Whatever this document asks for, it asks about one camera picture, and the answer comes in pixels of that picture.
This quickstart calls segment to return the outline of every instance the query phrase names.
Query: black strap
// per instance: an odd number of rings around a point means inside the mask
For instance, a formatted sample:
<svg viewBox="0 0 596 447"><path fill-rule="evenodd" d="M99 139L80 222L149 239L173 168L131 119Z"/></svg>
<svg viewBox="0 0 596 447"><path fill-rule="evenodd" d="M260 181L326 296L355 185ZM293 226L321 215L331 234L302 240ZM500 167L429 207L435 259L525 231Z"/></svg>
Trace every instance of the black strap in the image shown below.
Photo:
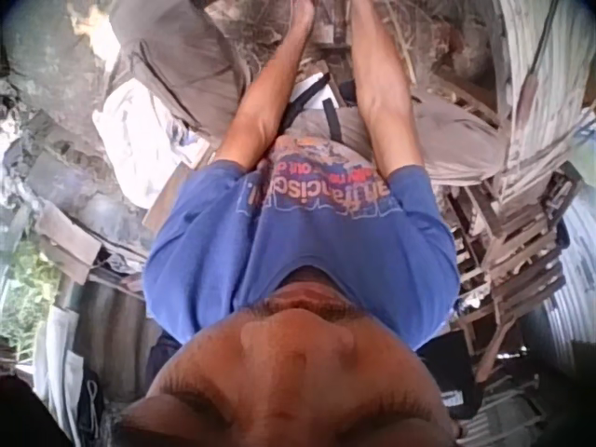
<svg viewBox="0 0 596 447"><path fill-rule="evenodd" d="M286 107L286 111L281 118L278 135L281 135L286 131L287 128L291 126L291 123L294 122L296 116L298 116L305 109L306 103L309 102L317 93L323 90L330 79L331 75L329 73L324 74L312 86L303 91L298 98L292 101L288 107Z"/></svg>
<svg viewBox="0 0 596 447"><path fill-rule="evenodd" d="M327 124L329 125L329 134L331 135L332 142L342 142L342 128L339 125L339 118L333 106L333 101L329 98L323 101L323 109L325 110L325 116L327 116Z"/></svg>

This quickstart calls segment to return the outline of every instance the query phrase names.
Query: mustache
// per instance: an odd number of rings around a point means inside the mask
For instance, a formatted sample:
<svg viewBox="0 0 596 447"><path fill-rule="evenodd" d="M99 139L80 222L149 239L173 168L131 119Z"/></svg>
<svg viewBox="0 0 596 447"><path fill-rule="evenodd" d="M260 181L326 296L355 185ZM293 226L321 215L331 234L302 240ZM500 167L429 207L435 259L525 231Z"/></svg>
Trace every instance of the mustache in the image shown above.
<svg viewBox="0 0 596 447"><path fill-rule="evenodd" d="M367 312L351 303L318 302L307 299L267 299L254 305L248 305L246 309L257 318L272 317L289 309L303 309L330 323L366 318L368 316Z"/></svg>

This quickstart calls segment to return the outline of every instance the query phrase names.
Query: blue t-shirt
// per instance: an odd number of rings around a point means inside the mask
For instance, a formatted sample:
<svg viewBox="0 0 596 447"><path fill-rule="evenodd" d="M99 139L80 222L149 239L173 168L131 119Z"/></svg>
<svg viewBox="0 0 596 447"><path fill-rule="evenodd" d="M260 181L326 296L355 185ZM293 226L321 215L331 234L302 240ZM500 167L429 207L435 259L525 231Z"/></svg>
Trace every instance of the blue t-shirt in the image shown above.
<svg viewBox="0 0 596 447"><path fill-rule="evenodd" d="M385 181L341 144L283 136L254 171L221 160L184 184L145 267L145 299L185 343L304 266L412 349L459 291L454 240L423 168Z"/></svg>

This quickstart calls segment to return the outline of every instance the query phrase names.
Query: corrugated metal sheet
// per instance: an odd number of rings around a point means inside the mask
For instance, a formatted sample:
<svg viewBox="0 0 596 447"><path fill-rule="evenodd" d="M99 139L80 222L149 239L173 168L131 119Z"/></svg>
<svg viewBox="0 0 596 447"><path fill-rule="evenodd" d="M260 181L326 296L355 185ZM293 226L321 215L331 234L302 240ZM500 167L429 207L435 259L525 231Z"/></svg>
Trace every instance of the corrugated metal sheet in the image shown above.
<svg viewBox="0 0 596 447"><path fill-rule="evenodd" d="M580 108L596 49L596 24L581 2L561 0L544 58L539 87L527 126L515 129L515 105L532 64L551 0L500 0L510 56L510 106L513 106L506 172L498 185L502 204L523 194L568 157L562 139L580 118Z"/></svg>
<svg viewBox="0 0 596 447"><path fill-rule="evenodd" d="M529 347L574 377L578 347L596 345L596 203L580 195L564 220L571 239L560 257L567 283L523 325Z"/></svg>

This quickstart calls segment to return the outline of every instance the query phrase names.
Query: gray pants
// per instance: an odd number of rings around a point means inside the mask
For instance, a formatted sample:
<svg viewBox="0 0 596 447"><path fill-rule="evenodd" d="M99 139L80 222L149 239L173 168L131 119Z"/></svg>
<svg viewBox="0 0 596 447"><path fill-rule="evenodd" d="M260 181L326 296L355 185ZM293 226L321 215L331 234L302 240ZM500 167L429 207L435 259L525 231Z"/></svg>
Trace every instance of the gray pants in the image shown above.
<svg viewBox="0 0 596 447"><path fill-rule="evenodd" d="M120 0L110 22L126 68L214 147L248 85L236 52L198 1ZM413 91L416 126L435 183L474 184L501 170L506 146L476 116ZM344 144L368 159L373 149L357 108L337 111ZM329 138L323 111L303 111L287 130Z"/></svg>

